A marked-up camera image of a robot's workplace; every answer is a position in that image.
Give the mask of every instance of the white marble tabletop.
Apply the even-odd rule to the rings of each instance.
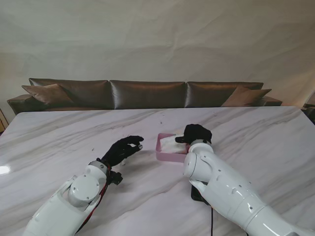
[[[180,163],[156,160],[158,133],[199,123],[218,156],[241,172],[288,221],[315,228],[315,126],[295,107],[21,113],[0,137],[0,235],[19,236],[65,180],[128,135],[144,149],[115,167],[82,236],[209,236],[211,211],[190,198]],[[214,236],[245,236],[215,212]]]

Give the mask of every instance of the white tissue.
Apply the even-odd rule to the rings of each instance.
[[[186,144],[179,144],[175,141],[176,137],[182,137],[183,135],[174,135],[160,139],[161,152],[166,153],[187,153]]]

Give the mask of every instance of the pink box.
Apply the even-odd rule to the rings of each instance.
[[[172,161],[172,162],[184,162],[186,154],[178,154],[178,153],[166,153],[161,152],[161,143],[160,139],[174,136],[175,134],[163,134],[159,133],[157,136],[157,147],[156,147],[156,154],[157,154],[157,160],[159,161]]]

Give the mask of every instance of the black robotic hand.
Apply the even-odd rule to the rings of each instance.
[[[175,138],[178,143],[191,144],[193,141],[202,139],[211,143],[212,133],[200,124],[189,124],[184,130],[184,136]]]
[[[135,154],[142,149],[140,136],[128,136],[115,142],[108,152],[102,157],[101,162],[110,167],[121,163],[125,158]]]

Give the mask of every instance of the sofa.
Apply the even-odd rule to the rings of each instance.
[[[315,124],[315,107],[303,108],[302,111]]]
[[[37,111],[220,107],[238,86],[261,89],[258,82],[138,82],[118,80],[74,81],[29,79],[31,86],[57,84],[73,105],[49,106],[25,94],[7,102],[15,114]],[[264,96],[255,106],[280,106],[281,101]]]

